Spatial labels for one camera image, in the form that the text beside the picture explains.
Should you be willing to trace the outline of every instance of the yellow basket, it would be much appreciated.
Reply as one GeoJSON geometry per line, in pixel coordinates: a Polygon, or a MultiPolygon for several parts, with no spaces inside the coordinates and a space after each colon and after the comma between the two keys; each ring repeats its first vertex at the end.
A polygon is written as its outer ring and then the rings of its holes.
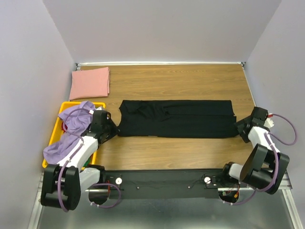
{"type": "MultiPolygon", "coordinates": [[[[63,102],[61,104],[61,108],[59,110],[59,113],[61,113],[63,110],[75,106],[75,105],[79,105],[81,104],[80,102],[63,102]]],[[[95,105],[96,108],[102,106],[103,108],[106,107],[105,103],[93,103],[95,105]]],[[[61,129],[61,124],[62,124],[62,120],[57,117],[56,119],[56,123],[55,123],[55,127],[53,129],[52,135],[51,135],[51,139],[49,142],[49,145],[58,142],[61,138],[61,135],[63,134],[63,130],[61,129]]],[[[95,165],[95,161],[96,161],[96,157],[97,157],[97,152],[95,151],[90,158],[90,164],[91,165],[95,165]]],[[[48,162],[44,159],[42,162],[42,167],[46,168],[48,165],[48,162]]]]}

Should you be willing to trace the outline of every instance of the folded pink towel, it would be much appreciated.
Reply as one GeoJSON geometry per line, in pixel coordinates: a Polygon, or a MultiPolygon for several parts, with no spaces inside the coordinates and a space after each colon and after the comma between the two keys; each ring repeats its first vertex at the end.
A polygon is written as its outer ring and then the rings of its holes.
{"type": "Polygon", "coordinates": [[[109,94],[109,68],[72,72],[70,100],[107,97],[109,94]]]}

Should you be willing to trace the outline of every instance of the folded black cloth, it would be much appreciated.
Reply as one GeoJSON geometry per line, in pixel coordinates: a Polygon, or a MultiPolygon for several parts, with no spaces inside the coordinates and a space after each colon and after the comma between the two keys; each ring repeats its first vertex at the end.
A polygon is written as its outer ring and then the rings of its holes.
{"type": "Polygon", "coordinates": [[[238,135],[230,100],[123,100],[119,136],[226,138],[238,135]]]}

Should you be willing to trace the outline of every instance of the wood surface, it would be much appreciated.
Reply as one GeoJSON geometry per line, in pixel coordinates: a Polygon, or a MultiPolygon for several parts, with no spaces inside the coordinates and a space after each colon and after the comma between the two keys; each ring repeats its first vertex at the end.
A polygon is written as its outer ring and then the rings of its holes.
{"type": "MultiPolygon", "coordinates": [[[[82,70],[104,66],[82,66],[82,70]]],[[[118,125],[122,100],[232,100],[240,120],[253,109],[253,101],[238,64],[109,66],[110,94],[92,98],[106,103],[118,125]]],[[[190,139],[118,137],[100,146],[99,165],[106,169],[222,168],[230,161],[243,164],[252,151],[241,137],[190,139]]]]}

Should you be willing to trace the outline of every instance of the purple cloth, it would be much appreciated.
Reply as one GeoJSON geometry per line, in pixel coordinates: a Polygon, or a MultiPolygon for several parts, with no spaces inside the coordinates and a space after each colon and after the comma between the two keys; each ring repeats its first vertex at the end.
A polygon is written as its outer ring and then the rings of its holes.
{"type": "MultiPolygon", "coordinates": [[[[72,106],[65,109],[63,112],[58,114],[58,117],[61,120],[65,120],[68,114],[77,109],[77,108],[85,108],[88,110],[95,110],[95,106],[93,103],[89,101],[81,102],[80,105],[72,106]]],[[[66,121],[66,126],[68,130],[72,133],[81,135],[92,122],[92,115],[87,113],[84,110],[73,112],[70,117],[66,121]]],[[[60,141],[53,143],[52,145],[46,147],[43,150],[43,156],[49,164],[57,164],[62,159],[64,159],[71,150],[78,143],[79,138],[74,135],[70,135],[68,133],[64,133],[61,136],[60,141]]]]}

